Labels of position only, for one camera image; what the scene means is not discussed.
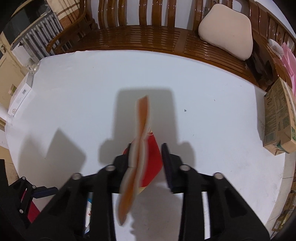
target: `pink plastic bag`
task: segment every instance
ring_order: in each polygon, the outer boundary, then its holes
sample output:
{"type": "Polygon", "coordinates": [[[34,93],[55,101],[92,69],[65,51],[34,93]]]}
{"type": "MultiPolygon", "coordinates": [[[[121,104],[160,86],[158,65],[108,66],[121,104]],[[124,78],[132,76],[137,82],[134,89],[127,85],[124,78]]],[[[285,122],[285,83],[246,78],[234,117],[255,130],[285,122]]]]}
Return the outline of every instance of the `pink plastic bag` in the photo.
{"type": "Polygon", "coordinates": [[[282,48],[284,50],[284,56],[281,59],[284,66],[286,67],[291,81],[292,81],[292,91],[294,94],[294,97],[296,96],[295,94],[295,87],[296,87],[296,58],[293,55],[292,51],[289,49],[289,47],[287,46],[287,44],[284,42],[282,45],[282,48]]]}

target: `silver screw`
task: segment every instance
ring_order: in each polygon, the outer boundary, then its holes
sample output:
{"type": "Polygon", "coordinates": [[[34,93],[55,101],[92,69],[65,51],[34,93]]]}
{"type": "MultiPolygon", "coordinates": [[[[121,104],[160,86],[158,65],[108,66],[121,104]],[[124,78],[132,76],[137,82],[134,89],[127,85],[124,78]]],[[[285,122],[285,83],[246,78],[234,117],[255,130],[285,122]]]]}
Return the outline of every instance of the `silver screw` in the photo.
{"type": "Polygon", "coordinates": [[[114,171],[115,170],[115,166],[114,165],[108,165],[108,166],[106,166],[106,171],[108,171],[108,172],[112,172],[112,171],[114,171]]]}
{"type": "Polygon", "coordinates": [[[189,171],[189,170],[190,170],[190,166],[188,166],[188,165],[181,165],[181,166],[180,166],[180,169],[181,169],[182,171],[189,171]]]}
{"type": "Polygon", "coordinates": [[[216,172],[216,173],[214,174],[214,177],[215,177],[216,179],[219,179],[219,180],[224,178],[223,174],[220,173],[220,172],[216,172]]]}
{"type": "Polygon", "coordinates": [[[72,175],[72,179],[73,180],[79,180],[82,177],[82,175],[80,173],[74,173],[72,175]]]}

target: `striped curtain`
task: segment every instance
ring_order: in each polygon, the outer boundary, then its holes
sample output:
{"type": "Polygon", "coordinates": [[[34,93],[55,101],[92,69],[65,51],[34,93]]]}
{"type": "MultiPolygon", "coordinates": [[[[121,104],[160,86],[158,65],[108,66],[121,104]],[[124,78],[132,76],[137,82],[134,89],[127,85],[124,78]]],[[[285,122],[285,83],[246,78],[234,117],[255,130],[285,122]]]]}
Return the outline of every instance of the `striped curtain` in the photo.
{"type": "Polygon", "coordinates": [[[73,23],[79,14],[79,0],[47,0],[63,28],[73,23]]]}

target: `seat cushion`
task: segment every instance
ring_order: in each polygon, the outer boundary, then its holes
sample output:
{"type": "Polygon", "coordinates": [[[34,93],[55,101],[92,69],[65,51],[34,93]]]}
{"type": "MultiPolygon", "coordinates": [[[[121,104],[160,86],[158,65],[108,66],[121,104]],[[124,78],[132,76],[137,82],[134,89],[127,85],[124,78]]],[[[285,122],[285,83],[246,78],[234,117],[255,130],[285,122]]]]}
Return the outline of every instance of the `seat cushion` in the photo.
{"type": "Polygon", "coordinates": [[[248,59],[253,50],[251,22],[246,15],[223,4],[215,4],[201,21],[200,38],[240,60],[248,59]]]}

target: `table surface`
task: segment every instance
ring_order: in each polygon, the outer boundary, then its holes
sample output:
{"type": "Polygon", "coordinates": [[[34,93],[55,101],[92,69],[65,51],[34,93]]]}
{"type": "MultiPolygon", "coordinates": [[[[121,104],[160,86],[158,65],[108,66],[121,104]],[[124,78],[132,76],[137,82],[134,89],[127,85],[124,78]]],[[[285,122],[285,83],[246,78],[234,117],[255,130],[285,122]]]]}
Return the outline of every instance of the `table surface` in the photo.
{"type": "MultiPolygon", "coordinates": [[[[42,59],[5,128],[19,176],[60,188],[75,172],[89,175],[112,163],[133,140],[135,102],[146,94],[158,145],[168,143],[200,173],[222,172],[266,223],[285,155],[262,147],[264,91],[179,56],[111,50],[42,59]]],[[[48,201],[34,202],[42,209],[48,201]]],[[[115,221],[117,239],[177,240],[181,206],[182,195],[169,192],[161,171],[136,198],[126,226],[115,221]]]]}

